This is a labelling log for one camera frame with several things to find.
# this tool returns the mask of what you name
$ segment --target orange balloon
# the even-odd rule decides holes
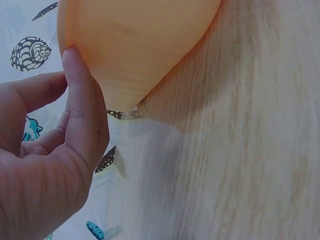
[[[107,108],[128,112],[197,44],[220,2],[60,0],[60,52],[77,45]]]

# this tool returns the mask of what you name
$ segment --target finger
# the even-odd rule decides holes
[[[54,102],[67,88],[63,72],[40,74],[7,84],[19,94],[27,113]]]
[[[69,122],[70,112],[65,111],[56,128],[48,131],[45,135],[35,140],[40,144],[47,154],[52,153],[58,146],[65,143],[66,129]]]
[[[103,154],[106,151],[106,148],[109,144],[110,136],[109,136],[109,127],[108,127],[108,116],[107,109],[105,104],[105,99],[102,93],[102,90],[94,80],[94,91],[95,91],[95,102],[96,102],[96,110],[97,110],[97,123],[98,123],[98,132],[97,132],[97,155],[98,160],[100,161],[103,157]]]
[[[98,131],[94,79],[75,47],[64,52],[62,65],[68,84],[70,110],[65,146],[76,152],[91,170],[95,165]]]

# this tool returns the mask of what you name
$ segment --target seashell print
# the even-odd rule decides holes
[[[135,119],[142,119],[143,116],[137,111],[133,110],[130,112],[121,112],[121,111],[111,111],[107,110],[107,113],[118,120],[135,120]]]
[[[38,69],[49,58],[51,51],[39,37],[28,36],[13,48],[11,65],[21,72]]]
[[[102,172],[104,169],[111,166],[114,163],[116,147],[114,146],[101,160],[99,165],[96,167],[95,173]]]
[[[25,120],[22,142],[34,141],[38,139],[40,137],[40,132],[43,130],[44,128],[39,125],[37,120],[27,116]]]
[[[116,236],[118,236],[120,234],[120,232],[122,231],[122,228],[120,226],[116,226],[116,227],[112,227],[104,232],[104,231],[102,231],[102,229],[100,227],[98,227],[92,221],[87,221],[86,227],[98,240],[112,240]]]
[[[58,2],[55,2],[53,4],[51,4],[50,6],[47,6],[45,9],[41,10],[33,19],[32,21],[35,21],[39,18],[42,18],[44,15],[46,15],[48,12],[52,11],[53,9],[55,9],[56,7],[58,7]]]
[[[101,228],[98,227],[96,224],[94,224],[92,221],[87,221],[86,222],[86,227],[93,234],[93,236],[96,237],[96,239],[105,240],[104,231],[102,231]]]
[[[105,171],[106,169],[110,171],[118,172],[123,178],[127,177],[125,162],[119,153],[117,146],[114,146],[101,160],[98,167],[95,169],[95,173]]]

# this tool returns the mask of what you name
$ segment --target teal fish print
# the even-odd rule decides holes
[[[22,142],[28,142],[36,140],[40,137],[40,133],[44,130],[42,126],[39,125],[38,121],[26,117],[25,126],[24,126],[24,134],[22,137]]]

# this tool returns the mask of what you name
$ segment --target blue shell print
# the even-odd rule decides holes
[[[29,118],[27,116],[25,120],[22,142],[28,142],[38,139],[40,137],[40,132],[42,132],[43,129],[44,128],[39,125],[37,120]]]
[[[47,6],[45,9],[41,10],[33,19],[32,21],[35,21],[39,18],[42,18],[44,15],[46,15],[48,12],[52,11],[53,9],[55,9],[56,7],[58,7],[58,2],[55,2],[53,4],[51,4],[50,6]]]
[[[49,58],[51,51],[39,37],[25,37],[13,48],[11,65],[21,72],[38,69]]]
[[[122,230],[120,226],[116,226],[104,232],[100,227],[98,227],[92,221],[87,221],[86,227],[93,234],[93,236],[95,236],[97,240],[112,240],[116,236],[118,236]]]

